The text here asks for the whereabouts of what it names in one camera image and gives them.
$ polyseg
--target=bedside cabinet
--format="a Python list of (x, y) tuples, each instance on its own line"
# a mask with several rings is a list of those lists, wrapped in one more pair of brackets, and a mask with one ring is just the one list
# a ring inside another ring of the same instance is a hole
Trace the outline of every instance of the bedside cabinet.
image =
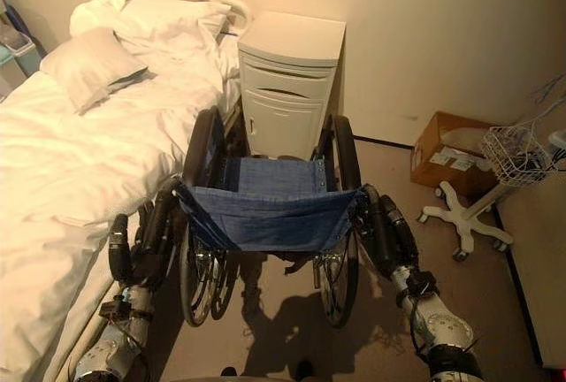
[(308, 160), (317, 145), (346, 24), (266, 12), (238, 42), (252, 154)]

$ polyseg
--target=blue denim seat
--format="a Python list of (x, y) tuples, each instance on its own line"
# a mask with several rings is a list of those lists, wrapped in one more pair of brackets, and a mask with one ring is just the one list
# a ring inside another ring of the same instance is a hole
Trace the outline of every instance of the blue denim seat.
[(193, 233), (209, 248), (326, 251), (350, 229), (349, 213), (363, 196), (329, 192), (326, 171), (323, 160), (228, 158), (215, 188), (182, 185), (177, 192)]

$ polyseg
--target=baseboard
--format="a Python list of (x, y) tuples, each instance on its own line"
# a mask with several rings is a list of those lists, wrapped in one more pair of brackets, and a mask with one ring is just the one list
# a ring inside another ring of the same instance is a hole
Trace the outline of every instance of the baseboard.
[[(495, 224), (501, 230), (505, 230), (503, 227), (503, 222), (501, 221), (501, 216), (497, 210), (497, 206), (494, 204), (492, 206), (493, 216), (495, 217)], [(529, 313), (529, 307), (527, 305), (527, 300), (524, 296), (523, 287), (521, 286), (521, 279), (519, 278), (519, 273), (516, 270), (515, 260), (513, 259), (513, 247), (509, 248), (505, 253), (505, 258), (507, 259), (507, 264), (509, 266), (509, 271), (511, 272), (511, 278), (513, 279), (513, 285), (515, 285), (516, 295), (519, 299), (519, 305), (521, 307), (521, 312), (523, 314), (524, 324), (527, 328), (527, 333), (529, 335), (529, 341), (531, 343), (532, 353), (534, 355), (535, 363), (542, 367), (542, 355), (540, 354), (539, 342), (537, 341), (537, 333), (534, 331), (534, 325), (532, 323), (531, 314)]]
[(410, 145), (405, 145), (403, 143), (395, 143), (394, 141), (381, 141), (379, 139), (372, 139), (371, 137), (354, 135), (354, 139), (356, 139), (357, 141), (368, 141), (369, 143), (377, 143), (378, 145), (393, 146), (394, 148), (413, 149), (413, 147)]

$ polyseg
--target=cardboard box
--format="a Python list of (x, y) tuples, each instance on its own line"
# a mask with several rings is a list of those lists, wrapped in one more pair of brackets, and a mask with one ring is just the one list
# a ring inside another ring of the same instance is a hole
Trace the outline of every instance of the cardboard box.
[(481, 195), (497, 184), (479, 141), (492, 124), (437, 112), (411, 152), (412, 182), (437, 187), (448, 181), (459, 195)]

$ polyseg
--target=wire basket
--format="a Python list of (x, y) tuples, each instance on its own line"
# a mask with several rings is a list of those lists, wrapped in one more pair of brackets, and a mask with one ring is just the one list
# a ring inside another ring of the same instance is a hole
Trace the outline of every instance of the wire basket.
[(537, 142), (532, 127), (491, 127), (480, 146), (502, 185), (530, 185), (556, 171), (552, 157)]

